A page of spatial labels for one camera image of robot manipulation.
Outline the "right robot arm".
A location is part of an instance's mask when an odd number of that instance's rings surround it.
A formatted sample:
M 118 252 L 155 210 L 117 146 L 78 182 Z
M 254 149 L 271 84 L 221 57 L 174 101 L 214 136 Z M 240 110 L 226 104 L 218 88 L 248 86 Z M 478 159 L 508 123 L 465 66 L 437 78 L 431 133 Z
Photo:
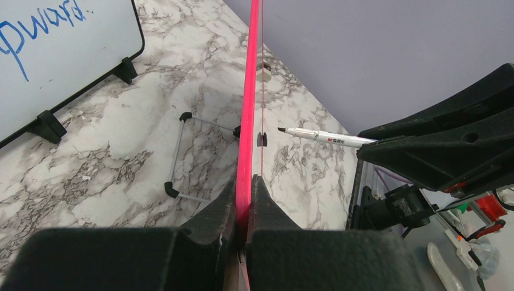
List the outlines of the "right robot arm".
M 437 206 L 423 190 L 465 201 L 513 184 L 513 64 L 506 63 L 457 94 L 406 118 L 362 131 L 361 162 L 407 180 L 383 199 L 355 186 L 349 227 L 411 229 Z

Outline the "white whiteboard marker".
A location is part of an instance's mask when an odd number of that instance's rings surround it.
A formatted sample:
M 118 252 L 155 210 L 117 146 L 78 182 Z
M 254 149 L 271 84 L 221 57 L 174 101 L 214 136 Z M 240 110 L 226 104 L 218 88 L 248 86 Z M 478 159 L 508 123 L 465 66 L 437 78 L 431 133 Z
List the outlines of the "white whiteboard marker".
M 316 142 L 334 144 L 343 147 L 351 147 L 360 149 L 363 145 L 377 142 L 375 139 L 361 138 L 358 136 L 343 135 L 338 133 L 331 133 L 322 130 L 309 130 L 304 128 L 283 128 L 278 127 L 280 132 L 288 135 L 308 139 Z

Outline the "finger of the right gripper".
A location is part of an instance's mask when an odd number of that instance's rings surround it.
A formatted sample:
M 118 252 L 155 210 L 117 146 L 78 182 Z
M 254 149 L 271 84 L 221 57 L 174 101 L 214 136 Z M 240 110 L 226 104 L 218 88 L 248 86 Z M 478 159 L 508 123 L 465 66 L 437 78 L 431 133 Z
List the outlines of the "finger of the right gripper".
M 458 184 L 464 192 L 509 186 L 513 184 L 513 109 L 444 132 L 368 144 L 357 157 L 432 191 Z
M 406 118 L 361 131 L 387 139 L 422 136 L 481 121 L 513 107 L 513 64 L 506 63 L 455 95 Z

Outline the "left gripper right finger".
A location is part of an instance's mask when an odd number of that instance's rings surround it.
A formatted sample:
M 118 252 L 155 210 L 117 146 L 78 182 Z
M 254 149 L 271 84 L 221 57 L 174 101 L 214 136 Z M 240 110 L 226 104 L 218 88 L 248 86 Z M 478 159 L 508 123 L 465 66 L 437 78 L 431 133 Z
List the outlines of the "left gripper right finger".
M 402 239 L 366 230 L 304 230 L 252 178 L 246 243 L 251 290 L 422 290 Z

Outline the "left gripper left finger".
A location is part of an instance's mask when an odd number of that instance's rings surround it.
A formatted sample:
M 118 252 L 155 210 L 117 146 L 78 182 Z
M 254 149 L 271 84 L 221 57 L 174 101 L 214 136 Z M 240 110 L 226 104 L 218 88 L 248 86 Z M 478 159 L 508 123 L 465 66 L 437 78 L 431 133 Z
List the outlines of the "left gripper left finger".
M 236 179 L 179 227 L 54 228 L 20 248 L 2 290 L 222 290 Z

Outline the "pink framed whiteboard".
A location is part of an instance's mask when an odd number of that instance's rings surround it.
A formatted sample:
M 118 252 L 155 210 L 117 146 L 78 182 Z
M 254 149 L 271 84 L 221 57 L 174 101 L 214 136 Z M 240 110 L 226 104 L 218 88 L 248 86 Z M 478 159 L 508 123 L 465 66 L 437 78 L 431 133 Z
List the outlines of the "pink framed whiteboard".
M 222 290 L 238 278 L 231 257 L 248 260 L 256 189 L 252 177 L 256 65 L 262 1 L 252 1 L 237 170 L 218 197 L 175 230 L 164 290 Z

